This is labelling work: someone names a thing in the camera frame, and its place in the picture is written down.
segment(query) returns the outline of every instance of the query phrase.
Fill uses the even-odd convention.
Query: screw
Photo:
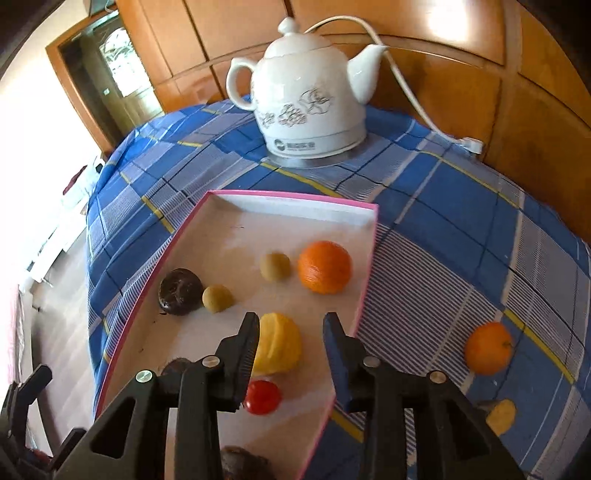
[[[366,356],[363,359],[363,364],[369,368],[377,368],[379,367],[379,358],[375,358],[374,356]]]
[[[215,355],[208,355],[207,357],[205,357],[202,362],[204,367],[207,368],[213,368],[213,367],[217,367],[220,364],[220,359],[218,357],[216,357]]]
[[[152,372],[150,370],[142,370],[141,372],[138,372],[138,374],[135,376],[135,379],[139,383],[149,382],[152,380]]]
[[[431,372],[429,374],[429,380],[431,380],[433,383],[445,383],[447,380],[446,374],[443,372],[440,372],[439,370],[435,370],[434,372]]]

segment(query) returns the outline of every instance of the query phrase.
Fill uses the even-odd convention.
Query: orange
[[[331,294],[343,290],[351,279],[352,262],[342,246],[324,240],[308,245],[300,254],[297,269],[305,287]]]
[[[511,334],[501,322],[479,326],[468,338],[464,358],[478,375],[494,375],[509,365],[513,353]]]

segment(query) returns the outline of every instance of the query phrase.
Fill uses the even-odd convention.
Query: white tray
[[[157,373],[169,361],[196,361],[215,352],[220,340],[235,335],[246,312],[281,312],[300,328],[303,355],[298,367],[274,375],[283,402],[267,416],[240,409],[219,413],[220,445],[239,445],[271,461],[278,480],[300,478],[311,458],[334,400],[322,341],[322,320],[337,312],[354,334],[367,287],[375,241],[377,206],[332,197],[284,192],[208,192],[175,234],[148,279],[119,340],[99,396],[97,416],[134,375]],[[304,288],[297,258],[316,240],[335,241],[353,260],[353,276],[343,292],[318,295]],[[259,271],[267,252],[287,254],[294,269],[285,282],[270,284]],[[204,286],[221,283],[236,298],[224,312],[205,308],[184,317],[160,315],[158,286],[175,268],[193,271]],[[176,411],[167,439],[167,478]]]

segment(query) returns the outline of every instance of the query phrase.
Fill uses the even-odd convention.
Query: kettle handle
[[[226,77],[226,91],[228,92],[228,97],[230,100],[238,108],[253,111],[256,108],[255,104],[253,102],[247,102],[244,100],[236,88],[236,77],[238,75],[238,71],[241,68],[247,68],[254,73],[256,62],[254,60],[244,58],[232,59],[230,70],[228,70],[228,76]]]

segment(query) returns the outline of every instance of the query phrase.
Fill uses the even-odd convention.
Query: kettle lid knob
[[[300,26],[293,18],[285,17],[277,27],[277,31],[282,35],[293,35],[300,32]]]

